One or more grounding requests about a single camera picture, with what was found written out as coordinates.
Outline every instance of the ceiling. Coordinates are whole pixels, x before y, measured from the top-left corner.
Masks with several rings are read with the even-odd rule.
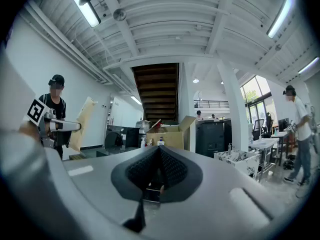
[[[283,1],[92,0],[101,23],[91,28],[73,0],[34,0],[49,21],[94,65],[92,74],[97,81],[114,83],[119,92],[131,94],[137,88],[126,61],[161,54],[200,59],[218,54],[233,68],[284,85],[299,79],[298,71],[319,55],[319,47],[299,11],[299,0],[274,38],[267,35]],[[124,21],[113,19],[112,13],[117,8],[125,9]],[[319,68],[316,65],[308,75]],[[213,78],[214,71],[214,65],[197,65],[193,76]],[[113,74],[127,86],[115,81]],[[217,83],[221,82],[220,75],[218,78]]]

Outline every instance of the open cardboard box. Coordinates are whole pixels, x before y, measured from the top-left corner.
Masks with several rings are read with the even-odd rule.
[[[162,133],[156,133],[157,129],[154,125],[146,133],[146,143],[149,143],[149,140],[152,139],[152,145],[157,146],[160,137],[162,137],[165,146],[183,150],[184,142],[190,142],[188,129],[195,120],[195,117],[187,115],[179,125],[161,127]]]

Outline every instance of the black t-shirt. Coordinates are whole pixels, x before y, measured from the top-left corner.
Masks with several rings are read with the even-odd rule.
[[[55,110],[56,119],[62,119],[66,117],[66,102],[60,97],[60,103],[55,104],[50,93],[41,95],[39,100],[43,102],[48,108]]]

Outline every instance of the railing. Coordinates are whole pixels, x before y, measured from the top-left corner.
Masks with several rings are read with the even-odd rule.
[[[194,100],[195,109],[229,109],[229,102],[224,100]]]

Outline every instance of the computer monitor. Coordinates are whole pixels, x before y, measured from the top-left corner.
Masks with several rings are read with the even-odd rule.
[[[283,132],[289,125],[289,118],[278,120],[279,132]]]

